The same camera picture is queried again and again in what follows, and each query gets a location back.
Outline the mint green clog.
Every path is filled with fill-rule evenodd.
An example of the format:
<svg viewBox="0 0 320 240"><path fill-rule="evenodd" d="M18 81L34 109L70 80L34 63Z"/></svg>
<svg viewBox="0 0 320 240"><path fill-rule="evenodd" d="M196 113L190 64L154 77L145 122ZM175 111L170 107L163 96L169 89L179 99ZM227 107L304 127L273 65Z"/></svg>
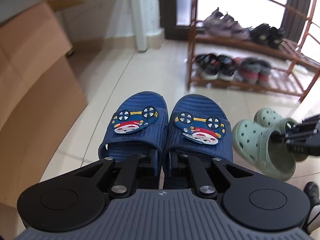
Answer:
<svg viewBox="0 0 320 240"><path fill-rule="evenodd" d="M254 120L242 120L233 129L234 147L239 154L254 166L259 166L259 147L261 136L270 129L271 132L287 133L308 130L295 130L297 122L284 118L271 108L262 108Z"/></svg>
<svg viewBox="0 0 320 240"><path fill-rule="evenodd" d="M264 127L258 123L240 120L232 130L233 148L264 175L277 180L289 180L296 170L296 160L282 143L272 142L280 135L277 126Z"/></svg>

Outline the blue cartoon slipper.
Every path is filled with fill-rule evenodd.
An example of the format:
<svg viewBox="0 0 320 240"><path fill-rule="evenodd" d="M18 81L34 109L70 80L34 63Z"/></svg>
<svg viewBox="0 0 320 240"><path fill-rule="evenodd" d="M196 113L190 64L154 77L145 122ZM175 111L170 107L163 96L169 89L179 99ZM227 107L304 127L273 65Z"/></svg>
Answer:
<svg viewBox="0 0 320 240"><path fill-rule="evenodd" d="M163 153L164 189L188 187L181 175L174 177L173 163L178 154L233 162L231 124L222 108L212 99L189 94L174 106Z"/></svg>
<svg viewBox="0 0 320 240"><path fill-rule="evenodd" d="M124 162L133 155L151 157L151 166L142 172L140 187L157 189L168 130L168 109L164 98L151 91L127 98L113 114L98 148L100 159Z"/></svg>

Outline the black Balala sport sandal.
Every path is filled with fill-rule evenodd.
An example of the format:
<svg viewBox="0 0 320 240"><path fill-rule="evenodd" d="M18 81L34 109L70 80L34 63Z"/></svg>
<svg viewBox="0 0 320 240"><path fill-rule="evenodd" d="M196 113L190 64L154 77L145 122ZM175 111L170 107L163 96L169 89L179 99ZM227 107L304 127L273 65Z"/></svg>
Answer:
<svg viewBox="0 0 320 240"><path fill-rule="evenodd" d="M236 71L235 61L231 57L222 54L217 56L217 60L220 63L219 79L232 82Z"/></svg>

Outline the right pink furry boot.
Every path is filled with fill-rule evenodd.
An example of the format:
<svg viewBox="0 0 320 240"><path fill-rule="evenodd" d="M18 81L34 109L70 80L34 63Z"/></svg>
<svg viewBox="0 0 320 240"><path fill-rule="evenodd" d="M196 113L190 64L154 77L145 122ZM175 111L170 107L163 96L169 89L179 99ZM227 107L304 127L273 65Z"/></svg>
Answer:
<svg viewBox="0 0 320 240"><path fill-rule="evenodd" d="M267 61L264 60L259 60L258 64L260 66L260 72L258 74L258 83L261 86L267 87L272 67Z"/></svg>

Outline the pink furry boot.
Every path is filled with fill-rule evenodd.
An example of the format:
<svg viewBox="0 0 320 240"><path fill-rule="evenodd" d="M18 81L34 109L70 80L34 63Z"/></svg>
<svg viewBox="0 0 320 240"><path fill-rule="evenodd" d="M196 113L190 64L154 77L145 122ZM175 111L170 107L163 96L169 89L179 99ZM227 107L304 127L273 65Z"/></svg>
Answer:
<svg viewBox="0 0 320 240"><path fill-rule="evenodd" d="M261 61L256 57L236 57L234 58L237 70L242 78L250 84L256 84L261 71Z"/></svg>
<svg viewBox="0 0 320 240"><path fill-rule="evenodd" d="M259 60L258 64L260 66L260 72L258 74L258 83L261 86L267 87L272 67L267 61L264 60Z"/></svg>

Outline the left pink furry boot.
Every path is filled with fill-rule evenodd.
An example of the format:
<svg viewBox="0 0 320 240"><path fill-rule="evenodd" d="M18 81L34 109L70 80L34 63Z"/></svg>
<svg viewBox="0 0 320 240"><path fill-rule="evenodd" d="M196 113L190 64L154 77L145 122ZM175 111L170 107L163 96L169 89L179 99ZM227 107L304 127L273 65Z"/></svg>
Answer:
<svg viewBox="0 0 320 240"><path fill-rule="evenodd" d="M256 84L261 71L261 61L256 57L236 57L234 58L237 70L242 78L250 84Z"/></svg>

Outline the right black shoe upper shelf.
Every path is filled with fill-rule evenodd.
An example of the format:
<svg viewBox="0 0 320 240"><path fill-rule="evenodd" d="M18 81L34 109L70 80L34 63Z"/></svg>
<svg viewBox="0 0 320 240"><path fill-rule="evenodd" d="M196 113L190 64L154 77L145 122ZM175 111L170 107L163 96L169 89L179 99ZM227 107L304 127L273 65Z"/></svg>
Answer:
<svg viewBox="0 0 320 240"><path fill-rule="evenodd" d="M283 41L284 33L285 31L283 28L277 29L276 27L271 27L268 30L268 36L267 36L268 46L273 49L278 49L280 44Z"/></svg>

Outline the black shoe shelf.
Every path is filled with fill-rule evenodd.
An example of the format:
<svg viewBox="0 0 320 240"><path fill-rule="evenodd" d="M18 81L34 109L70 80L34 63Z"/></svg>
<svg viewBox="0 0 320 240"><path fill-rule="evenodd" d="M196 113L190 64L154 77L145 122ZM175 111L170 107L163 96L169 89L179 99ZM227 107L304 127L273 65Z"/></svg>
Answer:
<svg viewBox="0 0 320 240"><path fill-rule="evenodd" d="M271 27L269 24L263 23L250 31L250 38L254 43L268 46Z"/></svg>
<svg viewBox="0 0 320 240"><path fill-rule="evenodd" d="M283 28L277 29L276 27L271 27L268 30L268 36L267 36L268 46L273 49L278 49L280 44L283 41L284 33L285 31Z"/></svg>

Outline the left black shoe upper shelf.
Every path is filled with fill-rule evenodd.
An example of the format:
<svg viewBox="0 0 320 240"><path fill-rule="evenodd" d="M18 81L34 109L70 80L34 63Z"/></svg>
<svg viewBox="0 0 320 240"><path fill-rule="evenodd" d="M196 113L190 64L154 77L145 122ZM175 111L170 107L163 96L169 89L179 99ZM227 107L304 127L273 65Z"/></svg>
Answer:
<svg viewBox="0 0 320 240"><path fill-rule="evenodd" d="M268 46L271 27L269 24L263 23L250 31L250 38L254 43Z"/></svg>

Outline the brown wooden shoe rack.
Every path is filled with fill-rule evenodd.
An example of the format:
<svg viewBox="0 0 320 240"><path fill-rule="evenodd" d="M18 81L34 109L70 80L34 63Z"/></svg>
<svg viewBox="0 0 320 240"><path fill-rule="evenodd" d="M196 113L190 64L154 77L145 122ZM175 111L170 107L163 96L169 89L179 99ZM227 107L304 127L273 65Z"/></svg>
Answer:
<svg viewBox="0 0 320 240"><path fill-rule="evenodd" d="M313 22L313 16L316 9L317 0L312 0L311 9L309 14L304 15L299 10L287 5L282 4L274 0L267 0L274 4L284 7L286 10L290 11L292 14L298 15L306 21L306 28L303 32L301 42L299 44L283 39L278 49L270 48L262 44L257 44L248 40L240 41L235 38L227 38L220 36L212 36L203 34L202 31L197 28L197 24L201 21L197 19L197 7L199 0L191 0L191 17L190 17L190 27L189 27L189 44L188 44L188 60L187 60L187 90L190 89L191 85L207 85L211 84L218 88L239 88L241 90L252 90L254 92L266 93L274 92L285 95L297 96L299 97L299 102L303 102L306 96L309 94L312 87L315 85L319 78L319 64L313 63L308 57L301 53L301 49L306 41L307 37L312 38L316 43L319 43L311 33L310 26L315 24ZM291 63L288 68L277 68L274 67L271 70L271 84L266 87L262 85L250 84L248 82L242 81L223 81L221 79L217 80L207 80L196 73L194 68L194 63L196 60L195 46L198 42L218 44L228 47L234 47L239 49L244 49L256 53L265 54L271 57L276 57L278 59L290 60ZM302 83L299 81L298 77L294 73L294 67L296 65L304 66L308 69L313 70L315 73L312 80L310 81L307 88L304 88Z"/></svg>

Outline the brown cardboard box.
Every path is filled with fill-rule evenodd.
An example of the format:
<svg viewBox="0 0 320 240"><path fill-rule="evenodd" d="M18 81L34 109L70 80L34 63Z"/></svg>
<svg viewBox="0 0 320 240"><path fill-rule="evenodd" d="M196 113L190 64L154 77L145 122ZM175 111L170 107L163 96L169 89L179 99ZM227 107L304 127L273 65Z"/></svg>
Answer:
<svg viewBox="0 0 320 240"><path fill-rule="evenodd" d="M55 13L83 0L43 0L1 22L1 126L72 44Z"/></svg>

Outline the right grey sneaker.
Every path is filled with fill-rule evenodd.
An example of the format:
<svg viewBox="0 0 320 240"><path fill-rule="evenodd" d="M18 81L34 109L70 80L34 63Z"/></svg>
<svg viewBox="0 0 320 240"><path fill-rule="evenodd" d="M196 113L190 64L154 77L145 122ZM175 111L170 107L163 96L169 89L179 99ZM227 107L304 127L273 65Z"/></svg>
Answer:
<svg viewBox="0 0 320 240"><path fill-rule="evenodd" d="M238 21L236 21L228 13L222 18L222 23L228 31L231 32L231 37L238 40L248 40L250 38L250 31L248 28L243 28Z"/></svg>

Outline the grey sneaker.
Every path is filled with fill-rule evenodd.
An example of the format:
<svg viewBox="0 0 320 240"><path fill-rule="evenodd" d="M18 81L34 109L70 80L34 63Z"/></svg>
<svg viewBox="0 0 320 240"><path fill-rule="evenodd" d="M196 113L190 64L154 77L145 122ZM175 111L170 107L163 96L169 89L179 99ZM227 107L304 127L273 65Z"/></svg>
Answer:
<svg viewBox="0 0 320 240"><path fill-rule="evenodd" d="M248 28L243 28L238 21L236 21L228 13L222 18L222 23L228 31L231 32L231 37L238 40L248 40L250 38L250 31Z"/></svg>
<svg viewBox="0 0 320 240"><path fill-rule="evenodd" d="M221 13L219 7L217 7L217 9L203 21L204 33L212 36L230 37L231 30L223 23L222 18L223 13Z"/></svg>

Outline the left grey sneaker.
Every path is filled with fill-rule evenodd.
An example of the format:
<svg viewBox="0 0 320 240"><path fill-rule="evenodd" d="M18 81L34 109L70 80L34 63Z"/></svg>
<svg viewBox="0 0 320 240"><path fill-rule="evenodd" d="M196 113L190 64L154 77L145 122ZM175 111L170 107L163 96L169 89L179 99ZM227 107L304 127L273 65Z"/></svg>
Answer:
<svg viewBox="0 0 320 240"><path fill-rule="evenodd" d="M221 13L219 7L217 7L217 9L203 21L204 33L212 36L230 37L231 30L223 23L222 18L223 13Z"/></svg>

